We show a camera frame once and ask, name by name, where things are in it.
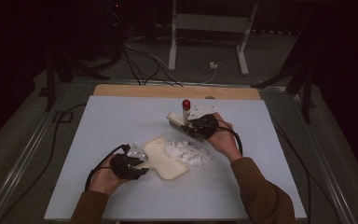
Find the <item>person's right hand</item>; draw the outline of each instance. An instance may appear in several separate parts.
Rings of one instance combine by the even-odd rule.
[[[213,113],[213,115],[218,120],[220,127],[232,129],[232,124],[225,122],[218,113]],[[207,139],[207,141],[214,147],[214,149],[225,155],[229,162],[234,162],[242,157],[235,142],[234,135],[229,131],[217,130],[214,135]]]

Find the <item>white plastic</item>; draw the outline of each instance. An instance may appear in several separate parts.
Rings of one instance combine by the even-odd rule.
[[[170,112],[168,114],[167,120],[169,120],[172,124],[176,125],[177,128],[180,128],[182,125],[185,125],[185,123],[183,122],[183,118],[173,112]]]
[[[194,109],[190,111],[190,115],[188,115],[188,120],[192,119],[199,119],[204,115],[212,114],[216,112],[216,107],[208,106],[208,105],[202,105],[202,106],[194,106]]]
[[[167,140],[164,136],[157,137],[144,144],[144,152],[148,161],[141,163],[136,168],[155,169],[166,180],[173,180],[188,171],[183,163],[171,159],[166,153]]]
[[[134,142],[132,144],[127,155],[130,157],[135,157],[135,158],[144,158],[145,157],[145,153],[138,147],[137,142]]]

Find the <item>person's left hand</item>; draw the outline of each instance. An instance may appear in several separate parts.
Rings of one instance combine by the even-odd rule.
[[[89,183],[89,190],[101,192],[108,196],[113,194],[118,186],[129,182],[127,179],[120,179],[118,176],[113,174],[112,169],[110,168],[109,162],[115,157],[115,154],[110,156],[100,167],[105,167],[99,169],[95,172],[94,177]]]

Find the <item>metal frame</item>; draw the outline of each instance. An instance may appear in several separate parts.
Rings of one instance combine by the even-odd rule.
[[[37,125],[34,134],[31,136],[28,141],[27,146],[22,151],[18,157],[16,163],[12,166],[11,170],[8,172],[7,177],[5,178],[4,184],[0,188],[0,217],[3,215],[7,203],[10,200],[14,190],[19,184],[22,175],[24,174],[28,164],[33,158],[34,153],[37,151],[37,148],[45,135],[45,132],[54,118],[57,108],[62,101],[65,94],[68,92],[70,85],[63,83],[59,91],[57,102],[52,105],[49,112],[46,112],[39,124]]]
[[[302,118],[302,113],[300,111],[301,108],[301,100],[298,95],[294,95],[291,98],[291,102],[293,104],[293,108],[297,112],[300,118]],[[324,155],[324,151],[319,144],[314,132],[310,128],[310,125],[304,120],[300,120],[302,128],[307,134],[307,137],[310,140],[312,151],[316,157],[316,161],[318,162],[319,169],[321,170],[322,176],[324,177],[324,181],[326,186],[330,192],[330,196],[336,206],[340,223],[342,224],[356,224],[356,219],[349,208],[347,201],[345,200],[344,193],[342,192],[341,187],[339,186],[336,177],[333,174],[333,171],[330,168],[330,165],[327,161],[327,158]]]
[[[172,0],[172,36],[170,59],[168,60],[169,71],[173,72],[176,67],[177,29],[225,31],[233,33],[243,32],[242,42],[237,45],[236,51],[241,68],[241,74],[243,76],[248,76],[248,65],[246,64],[245,55],[243,52],[245,50],[249,35],[252,31],[252,25],[255,19],[255,13],[257,12],[257,7],[257,4],[253,6],[249,18],[177,14],[176,0]]]

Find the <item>red object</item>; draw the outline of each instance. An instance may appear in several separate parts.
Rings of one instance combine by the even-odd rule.
[[[183,110],[185,110],[185,111],[190,110],[190,101],[189,100],[184,100],[182,102],[182,107],[183,107]]]

